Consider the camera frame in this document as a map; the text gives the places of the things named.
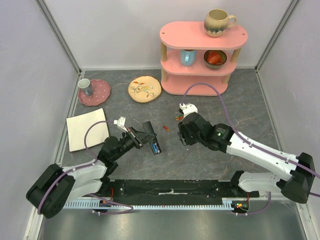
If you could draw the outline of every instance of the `white cable tray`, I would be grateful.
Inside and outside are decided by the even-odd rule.
[[[222,205],[133,205],[135,210],[234,210],[231,200],[222,200]],[[66,203],[64,209],[129,209],[124,206],[100,206],[99,199],[76,199]]]

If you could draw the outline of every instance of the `shelf tier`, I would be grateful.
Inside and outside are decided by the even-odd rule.
[[[186,90],[195,83],[207,83],[214,86],[220,94],[223,94],[228,84],[222,82],[222,76],[186,76],[166,74],[166,82],[161,81],[163,90],[168,94],[183,95]],[[217,93],[206,85],[194,86],[187,95],[193,96],[217,96]]]
[[[164,45],[172,49],[186,50],[235,50],[245,45],[247,31],[236,24],[218,37],[206,34],[203,21],[174,21],[160,31]]]
[[[236,62],[230,62],[231,54],[225,51],[227,56],[226,63],[218,68],[208,68],[204,61],[205,50],[198,50],[194,64],[192,66],[183,66],[180,62],[180,50],[171,49],[167,51],[166,61],[161,61],[163,69],[173,75],[197,75],[197,76],[226,76],[231,74],[237,66]]]

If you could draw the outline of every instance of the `pink polka dot plate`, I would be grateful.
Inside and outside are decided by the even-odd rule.
[[[79,90],[78,99],[80,103],[86,106],[98,106],[107,100],[110,96],[110,86],[102,79],[92,79],[90,81],[93,89],[93,94],[87,96],[82,90]]]

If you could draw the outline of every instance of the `wooden shelf leg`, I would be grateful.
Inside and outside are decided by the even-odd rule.
[[[166,82],[167,81],[167,72],[161,68],[161,82]]]
[[[231,60],[230,60],[231,63],[236,63],[237,62],[239,54],[240,54],[240,51],[241,51],[241,48],[238,48],[238,49],[233,51],[233,54],[232,54],[232,57],[231,57]],[[224,84],[227,84],[229,82],[230,76],[231,76],[231,73],[224,77],[224,79],[223,79],[223,83]]]
[[[161,42],[161,61],[167,61],[167,46]]]

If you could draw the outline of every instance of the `small red object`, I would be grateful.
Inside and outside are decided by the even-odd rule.
[[[163,125],[163,128],[167,131],[170,132],[170,129],[166,127],[166,125]]]

